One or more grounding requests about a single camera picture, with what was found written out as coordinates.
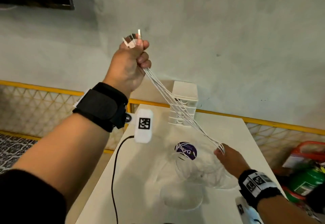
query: black sleeve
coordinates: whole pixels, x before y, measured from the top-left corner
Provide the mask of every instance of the black sleeve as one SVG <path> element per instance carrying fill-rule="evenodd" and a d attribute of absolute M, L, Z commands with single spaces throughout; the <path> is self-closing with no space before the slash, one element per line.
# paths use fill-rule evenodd
<path fill-rule="evenodd" d="M 30 173 L 12 169 L 0 175 L 0 212 L 4 223 L 64 224 L 67 210 L 59 191 Z"/>

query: gray wall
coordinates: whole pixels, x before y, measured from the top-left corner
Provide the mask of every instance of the gray wall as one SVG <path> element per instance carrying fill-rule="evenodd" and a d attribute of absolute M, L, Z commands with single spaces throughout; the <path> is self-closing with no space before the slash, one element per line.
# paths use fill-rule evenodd
<path fill-rule="evenodd" d="M 74 0 L 0 11 L 0 79 L 85 90 L 130 31 L 199 108 L 325 129 L 325 0 Z M 161 101 L 144 82 L 133 97 Z"/>

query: bundle of white string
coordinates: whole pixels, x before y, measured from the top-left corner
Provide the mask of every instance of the bundle of white string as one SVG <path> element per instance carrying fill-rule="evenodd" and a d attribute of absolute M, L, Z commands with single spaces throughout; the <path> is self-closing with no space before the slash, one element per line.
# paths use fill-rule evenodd
<path fill-rule="evenodd" d="M 136 45 L 136 38 L 134 38 L 132 35 L 130 36 L 131 43 L 127 43 L 125 39 L 123 38 L 124 43 L 129 47 L 133 48 Z M 141 32 L 138 30 L 138 38 L 141 39 Z M 185 106 L 180 102 L 177 101 L 175 98 L 173 98 L 173 94 L 166 89 L 166 87 L 159 81 L 159 79 L 153 74 L 153 72 L 149 68 L 145 68 L 144 72 L 146 73 L 146 76 L 150 79 L 152 84 L 158 89 L 158 91 L 161 93 L 163 98 L 167 101 L 167 103 L 170 105 L 172 109 L 175 110 L 175 112 L 182 117 L 186 122 L 188 122 L 193 128 L 201 132 L 205 137 L 209 139 L 211 143 L 213 143 L 217 148 L 221 150 L 221 152 L 225 153 L 224 146 L 218 142 L 217 140 L 214 140 L 211 138 L 207 133 L 200 127 L 200 125 L 190 116 L 189 112 L 186 110 Z"/>

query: hand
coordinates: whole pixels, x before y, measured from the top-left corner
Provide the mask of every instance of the hand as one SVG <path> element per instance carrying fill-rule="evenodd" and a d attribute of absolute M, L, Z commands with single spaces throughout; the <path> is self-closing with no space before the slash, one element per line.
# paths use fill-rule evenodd
<path fill-rule="evenodd" d="M 223 155 L 219 149 L 216 149 L 214 154 L 230 174 L 239 178 L 245 170 L 251 169 L 243 156 L 237 150 L 230 148 L 227 144 L 222 145 L 225 148 L 225 154 Z"/>
<path fill-rule="evenodd" d="M 148 47 L 149 42 L 141 39 L 137 39 L 137 45 L 132 49 L 121 43 L 113 55 L 103 83 L 109 84 L 129 98 L 144 78 L 143 68 L 151 67 L 149 55 L 144 52 Z"/>

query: black cable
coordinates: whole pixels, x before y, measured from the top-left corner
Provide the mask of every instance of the black cable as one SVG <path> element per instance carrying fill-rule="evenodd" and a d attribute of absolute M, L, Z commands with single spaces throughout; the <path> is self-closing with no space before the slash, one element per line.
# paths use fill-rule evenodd
<path fill-rule="evenodd" d="M 115 156 L 115 162 L 114 162 L 114 169 L 113 169 L 113 176 L 112 176 L 112 187 L 111 187 L 111 192 L 112 192 L 112 199 L 113 199 L 113 204 L 114 204 L 114 209 L 115 209 L 115 215 L 116 215 L 116 224 L 119 224 L 119 219 L 117 217 L 117 210 L 116 210 L 116 205 L 115 205 L 115 200 L 114 200 L 114 194 L 113 194 L 113 183 L 114 183 L 114 176 L 115 176 L 115 169 L 116 169 L 116 160 L 117 160 L 117 155 L 119 154 L 120 148 L 122 147 L 122 144 L 129 138 L 134 138 L 134 136 L 128 136 L 126 139 L 122 141 L 120 144 L 120 147 L 117 149 L 116 156 Z"/>

